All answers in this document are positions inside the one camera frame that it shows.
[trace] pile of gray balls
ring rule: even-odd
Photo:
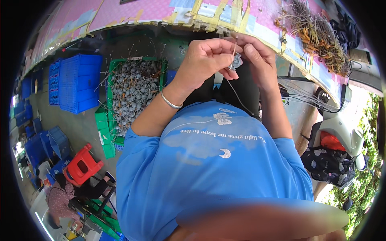
[[[116,135],[124,137],[131,123],[159,93],[159,63],[127,61],[112,74],[113,111]]]

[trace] pink floral shirt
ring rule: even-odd
[[[60,187],[58,182],[55,182],[46,197],[48,210],[59,217],[70,217],[79,221],[79,215],[68,207],[69,201],[75,197],[74,187],[69,182],[66,184],[66,192]]]

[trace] blue t-shirt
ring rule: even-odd
[[[257,119],[216,101],[177,112],[161,137],[131,129],[117,163],[119,226],[131,241],[162,241],[182,210],[250,197],[313,201],[292,139],[272,139]]]

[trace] tire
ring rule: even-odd
[[[327,103],[328,100],[330,99],[330,96],[321,87],[318,87],[318,89],[315,92],[315,96],[316,98],[318,98],[320,101],[324,103]],[[319,107],[318,107],[318,112],[323,116],[324,111],[321,110]]]

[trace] tangled wires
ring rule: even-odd
[[[275,20],[275,25],[287,31],[285,24],[280,22],[288,22],[290,35],[300,37],[307,53],[323,58],[330,72],[347,77],[351,71],[350,59],[327,20],[312,14],[300,0],[292,0],[289,6],[289,11],[283,8],[283,14]]]

